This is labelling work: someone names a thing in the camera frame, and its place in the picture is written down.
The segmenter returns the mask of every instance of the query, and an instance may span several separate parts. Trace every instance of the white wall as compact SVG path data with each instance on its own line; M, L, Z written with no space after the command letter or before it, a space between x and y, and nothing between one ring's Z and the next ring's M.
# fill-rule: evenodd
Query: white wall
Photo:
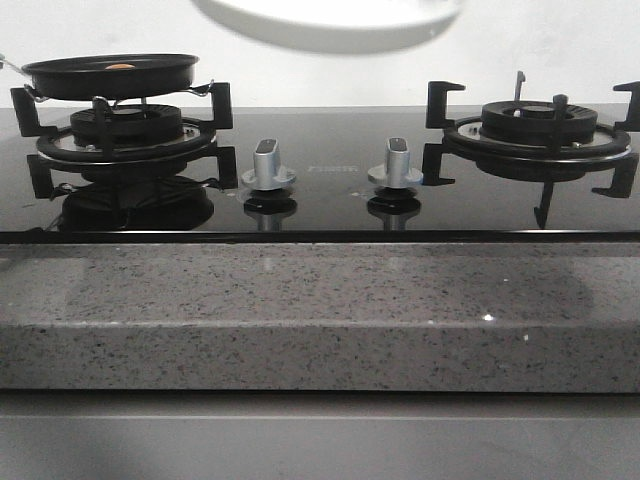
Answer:
M611 87L640 80L640 0L468 0L436 41L364 57L267 46L212 23L190 0L0 0L0 11L0 51L15 63L192 53L201 58L196 81L230 81L236 106L415 105L434 79L467 85L452 103L481 103L510 97L518 69L529 98L625 102ZM0 107L22 83L0 72Z

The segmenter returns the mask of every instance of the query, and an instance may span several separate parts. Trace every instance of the black glass cooktop surface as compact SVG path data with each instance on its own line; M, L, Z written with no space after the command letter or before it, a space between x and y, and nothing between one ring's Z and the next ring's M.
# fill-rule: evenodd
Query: black glass cooktop surface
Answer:
M452 107L449 115L471 117L480 108ZM626 112L624 105L594 108L606 124ZM41 120L63 127L74 111L41 109ZM520 174L519 167L487 167L446 149L440 161L432 153L442 131L425 128L424 107L236 109L234 121L217 142L234 147L238 178L254 168L261 140L275 139L282 165L295 171L291 186L256 194L239 181L220 189L218 162L204 157L160 180L118 187L114 215L112 187L92 183L91 175L52 169L54 194L45 196L55 198L37 198L43 195L34 192L29 168L36 139L20 136L12 109L0 111L0 241L616 240L640 232L633 169L538 175L524 167ZM637 135L632 144L640 149ZM406 144L411 166L425 175L420 184L398 191L369 180L369 170L385 162L388 139Z

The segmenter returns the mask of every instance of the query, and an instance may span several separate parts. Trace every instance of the brand logo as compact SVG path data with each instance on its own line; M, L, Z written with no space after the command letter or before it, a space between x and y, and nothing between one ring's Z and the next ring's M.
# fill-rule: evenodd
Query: brand logo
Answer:
M312 173L353 173L360 169L355 165L311 165L309 172Z

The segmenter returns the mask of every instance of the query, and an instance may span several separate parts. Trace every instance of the light fixture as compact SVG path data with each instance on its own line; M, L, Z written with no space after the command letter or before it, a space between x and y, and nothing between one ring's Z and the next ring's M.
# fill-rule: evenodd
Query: light fixture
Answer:
M193 0L214 21L246 36L323 53L366 54L427 42L464 0Z

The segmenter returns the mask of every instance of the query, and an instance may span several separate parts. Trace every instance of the frying pan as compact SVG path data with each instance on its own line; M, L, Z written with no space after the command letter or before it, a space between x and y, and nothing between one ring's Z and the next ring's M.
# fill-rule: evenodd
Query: frying pan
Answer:
M30 63L22 71L43 97L123 100L188 88L197 61L198 57L181 54L103 55Z

